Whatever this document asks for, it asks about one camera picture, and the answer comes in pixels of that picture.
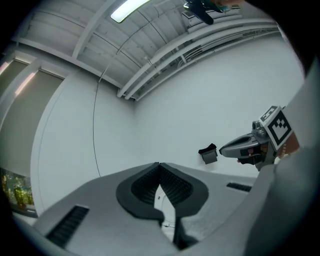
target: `ceiling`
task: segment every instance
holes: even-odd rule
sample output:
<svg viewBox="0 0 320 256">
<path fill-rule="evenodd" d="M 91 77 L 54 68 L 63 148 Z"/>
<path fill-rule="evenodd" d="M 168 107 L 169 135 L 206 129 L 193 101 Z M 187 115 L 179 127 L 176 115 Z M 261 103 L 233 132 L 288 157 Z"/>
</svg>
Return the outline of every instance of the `ceiling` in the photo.
<svg viewBox="0 0 320 256">
<path fill-rule="evenodd" d="M 127 95 L 139 84 L 136 90 L 126 97 L 126 99 L 138 99 L 142 94 L 146 94 L 148 85 L 151 86 L 156 80 L 158 85 L 163 77 L 167 77 L 163 74 L 165 71 L 184 66 L 197 54 L 191 54 L 191 58 L 184 61 L 183 58 L 190 53 L 188 51 L 172 61 L 167 61 L 167 64 L 158 70 L 157 67 L 161 63 L 215 31 L 211 30 L 202 37 L 195 37 L 192 40 L 182 40 L 178 47 L 163 51 L 174 40 L 180 40 L 191 34 L 182 19 L 185 2 L 151 0 L 122 23 L 117 23 L 110 18 L 110 15 L 124 2 L 125 0 L 43 0 L 26 17 L 12 40 L 58 56 L 97 76 L 101 76 L 107 68 L 103 79 L 122 89 L 118 96 Z M 241 6 L 238 14 L 241 16 L 238 15 L 236 18 L 243 20 L 258 18 L 262 21 L 263 18 L 268 18 L 266 14 L 247 3 Z M 251 24 L 251 22 L 245 25 L 239 24 L 238 27 Z M 255 20 L 254 24 L 268 24 L 265 26 L 266 29 L 251 30 L 255 35 L 276 30 L 268 22 L 259 23 Z M 198 26 L 199 30 L 206 27 L 205 24 Z M 235 39 L 239 38 L 233 37 L 221 41 L 220 44 Z M 198 45 L 195 48 L 198 49 L 196 53 L 199 51 L 201 54 L 205 53 L 218 45 L 219 43 L 208 44 L 206 41 L 206 48 L 199 50 L 204 44 Z M 160 53 L 160 56 L 153 62 L 151 60 L 156 53 Z"/>
</svg>

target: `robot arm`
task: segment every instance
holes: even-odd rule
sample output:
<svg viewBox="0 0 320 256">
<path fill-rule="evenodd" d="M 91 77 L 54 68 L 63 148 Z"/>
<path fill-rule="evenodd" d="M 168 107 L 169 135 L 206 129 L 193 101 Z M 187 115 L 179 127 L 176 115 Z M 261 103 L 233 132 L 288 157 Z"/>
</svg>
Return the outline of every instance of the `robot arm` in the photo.
<svg viewBox="0 0 320 256">
<path fill-rule="evenodd" d="M 224 145 L 220 154 L 226 158 L 238 158 L 242 164 L 255 165 L 258 171 L 275 162 L 278 149 L 292 134 L 292 129 L 280 106 L 271 106 L 258 121 L 252 123 L 252 131 Z M 261 150 L 267 146 L 267 152 Z"/>
</svg>

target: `black slot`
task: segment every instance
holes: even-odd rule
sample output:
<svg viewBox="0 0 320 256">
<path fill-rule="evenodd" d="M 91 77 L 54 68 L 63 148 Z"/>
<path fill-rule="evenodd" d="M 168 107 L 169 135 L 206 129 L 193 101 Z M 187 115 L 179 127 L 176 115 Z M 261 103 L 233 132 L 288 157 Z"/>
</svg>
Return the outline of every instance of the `black slot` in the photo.
<svg viewBox="0 0 320 256">
<path fill-rule="evenodd" d="M 57 246 L 64 248 L 88 212 L 88 208 L 81 206 L 73 207 L 46 238 Z"/>
<path fill-rule="evenodd" d="M 239 183 L 233 183 L 233 182 L 230 182 L 226 185 L 228 188 L 232 188 L 232 189 L 235 189 L 235 190 L 241 190 L 241 191 L 244 191 L 244 192 L 250 192 L 252 186 L 248 186 L 248 185 L 243 185 L 243 184 L 239 184 Z"/>
</svg>

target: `white wall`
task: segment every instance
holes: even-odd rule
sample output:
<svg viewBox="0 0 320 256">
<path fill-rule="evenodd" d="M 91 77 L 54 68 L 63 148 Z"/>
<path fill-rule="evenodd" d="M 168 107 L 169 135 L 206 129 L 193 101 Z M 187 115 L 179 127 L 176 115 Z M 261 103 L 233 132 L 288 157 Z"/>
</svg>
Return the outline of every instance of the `white wall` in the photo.
<svg viewBox="0 0 320 256">
<path fill-rule="evenodd" d="M 138 165 L 132 101 L 116 97 L 87 71 L 67 77 L 51 98 L 38 127 L 31 185 L 38 215 L 84 183 Z"/>
<path fill-rule="evenodd" d="M 142 162 L 172 162 L 218 173 L 257 176 L 252 165 L 219 154 L 205 165 L 199 149 L 218 149 L 251 131 L 271 104 L 285 106 L 303 83 L 280 36 L 261 38 L 188 68 L 136 103 Z"/>
<path fill-rule="evenodd" d="M 101 176 L 140 164 L 134 103 L 116 94 L 116 88 L 101 81 L 94 112 L 94 147 Z"/>
</svg>

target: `gray surface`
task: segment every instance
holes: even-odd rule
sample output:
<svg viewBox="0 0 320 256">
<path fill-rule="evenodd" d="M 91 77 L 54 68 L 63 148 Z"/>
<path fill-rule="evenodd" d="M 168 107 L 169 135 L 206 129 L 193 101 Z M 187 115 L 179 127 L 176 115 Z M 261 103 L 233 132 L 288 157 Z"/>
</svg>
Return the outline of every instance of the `gray surface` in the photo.
<svg viewBox="0 0 320 256">
<path fill-rule="evenodd" d="M 94 179 L 43 213 L 34 228 L 44 236 L 75 205 L 90 211 L 69 241 L 66 250 L 82 256 L 166 255 L 177 252 L 155 220 L 133 217 L 118 203 L 116 188 L 120 182 L 151 164 Z"/>
<path fill-rule="evenodd" d="M 220 225 L 214 233 L 189 249 L 183 250 L 181 256 L 241 256 L 246 249 L 250 230 L 267 197 L 268 189 L 274 176 L 274 165 L 261 169 L 250 193 L 239 207 Z"/>
<path fill-rule="evenodd" d="M 186 233 L 199 241 L 214 232 L 239 207 L 247 192 L 226 185 L 230 182 L 252 186 L 256 178 L 238 177 L 196 170 L 169 163 L 173 168 L 202 181 L 209 189 L 209 197 L 198 214 L 182 218 Z"/>
</svg>

